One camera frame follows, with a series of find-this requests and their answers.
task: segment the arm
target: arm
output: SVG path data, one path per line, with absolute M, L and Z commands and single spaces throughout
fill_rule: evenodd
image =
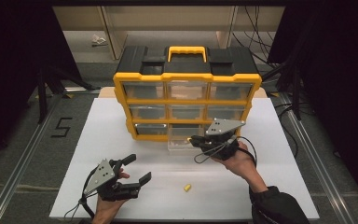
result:
M 239 144 L 240 148 L 248 150 L 243 142 Z M 309 223 L 294 197 L 279 192 L 276 187 L 267 187 L 247 154 L 237 150 L 235 155 L 226 161 L 215 158 L 213 160 L 222 163 L 249 184 L 254 223 Z

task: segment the human hand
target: human hand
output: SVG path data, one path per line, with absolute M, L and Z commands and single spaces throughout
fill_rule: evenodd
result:
M 241 141 L 238 141 L 240 148 L 248 150 L 248 147 Z M 237 150 L 234 156 L 229 159 L 222 161 L 217 158 L 212 160 L 222 163 L 226 166 L 226 169 L 231 171 L 233 174 L 242 177 L 248 182 L 253 192 L 262 192 L 268 190 L 263 178 L 255 169 L 255 164 L 252 158 L 240 150 Z
M 118 174 L 118 178 L 130 178 L 130 175 L 123 172 L 123 168 L 120 168 L 120 172 Z M 95 217 L 92 220 L 92 224 L 108 224 L 110 223 L 113 218 L 116 216 L 118 210 L 120 209 L 121 205 L 123 205 L 128 200 L 121 200 L 121 201 L 104 201 L 98 195 L 97 201 L 97 211 L 95 212 Z

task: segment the plastic drawer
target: plastic drawer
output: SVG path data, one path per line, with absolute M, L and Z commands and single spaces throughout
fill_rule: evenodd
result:
M 168 128 L 167 124 L 137 123 L 135 130 L 138 134 L 166 135 Z
M 241 119 L 243 105 L 208 105 L 207 119 Z
M 169 105 L 170 119 L 203 119 L 205 105 Z
M 163 99 L 164 86 L 161 82 L 122 82 L 128 99 Z
M 253 87 L 252 83 L 215 82 L 211 84 L 211 100 L 246 100 Z
M 165 119 L 164 105 L 129 105 L 134 119 Z

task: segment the floor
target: floor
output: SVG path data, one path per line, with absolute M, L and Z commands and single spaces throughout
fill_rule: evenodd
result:
M 93 35 L 105 37 L 103 32 L 65 32 L 83 79 L 94 86 L 113 86 L 112 76 L 118 61 L 111 58 L 109 48 L 103 46 L 103 43 L 99 47 L 92 46 L 95 44 L 92 42 Z M 261 38 L 268 45 L 273 35 L 273 33 L 264 33 Z M 232 46 L 241 44 L 246 47 L 250 46 L 258 57 L 265 58 L 266 52 L 261 51 L 263 46 L 255 42 L 251 43 L 244 32 L 235 33 L 235 37 L 232 38 Z M 188 44 L 218 47 L 214 33 L 195 32 L 134 32 L 130 33 L 126 43 L 127 45 L 147 45 L 156 49 L 169 45 Z M 262 74 L 271 69 L 258 59 L 255 59 L 255 62 Z M 273 104 L 282 105 L 286 102 L 285 100 L 290 101 L 291 93 L 277 92 L 276 79 L 277 77 L 273 77 L 265 81 L 262 87 Z M 76 84 L 67 80 L 63 84 L 66 87 L 76 87 Z M 0 215 L 0 223 L 61 223 L 59 220 L 49 218 L 49 211 L 76 149 L 77 140 L 81 135 L 92 101 L 96 97 L 98 97 L 97 91 L 69 92 L 64 96 L 48 94 L 49 120 L 44 127 L 40 127 L 37 123 L 39 112 L 35 90 L 28 105 L 23 109 L 21 118 L 17 120 L 17 125 L 11 130 L 10 136 L 0 148 L 0 193 L 8 180 L 12 178 L 13 170 L 18 169 L 18 162 L 25 156 L 23 153 L 32 149 L 29 150 L 29 159 L 22 167 L 18 182 L 14 184 L 13 193 L 8 197 L 7 204 L 2 207 L 4 212 Z M 358 186 L 339 155 L 334 154 L 334 146 L 317 115 L 312 111 L 311 105 L 307 104 L 306 92 L 301 92 L 301 102 L 304 103 L 300 108 L 301 124 L 305 127 L 339 196 L 347 205 L 352 218 L 352 221 L 347 223 L 358 223 Z M 284 109 L 285 106 L 277 107 L 277 115 L 280 115 Z M 319 173 L 315 171 L 309 153 L 296 133 L 295 123 L 290 119 L 290 114 L 291 112 L 282 115 L 282 125 L 288 131 L 286 132 L 288 142 L 296 154 L 296 162 L 321 217 L 312 223 L 345 223 L 336 213 Z M 35 130 L 41 130 L 41 134 L 35 136 Z

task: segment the white tabletop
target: white tabletop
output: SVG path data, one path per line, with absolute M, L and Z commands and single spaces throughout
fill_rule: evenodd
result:
M 115 98 L 94 100 L 50 217 L 63 218 L 76 205 L 87 176 L 102 159 L 124 159 L 134 153 L 137 160 L 124 167 L 131 178 L 120 182 L 137 182 L 148 172 L 152 173 L 152 179 L 142 187 L 138 199 L 122 206 L 117 220 L 252 219 L 249 187 L 243 179 L 212 160 L 196 164 L 192 156 L 170 155 L 167 143 L 135 141 L 127 132 L 125 120 L 124 111 Z M 318 219 L 270 99 L 254 98 L 241 135 L 254 144 L 257 170 L 266 184 L 293 195 L 308 219 Z M 192 186 L 188 192 L 184 191 L 186 184 Z M 94 210 L 96 196 L 89 198 L 88 204 Z M 75 217 L 90 216 L 80 206 Z

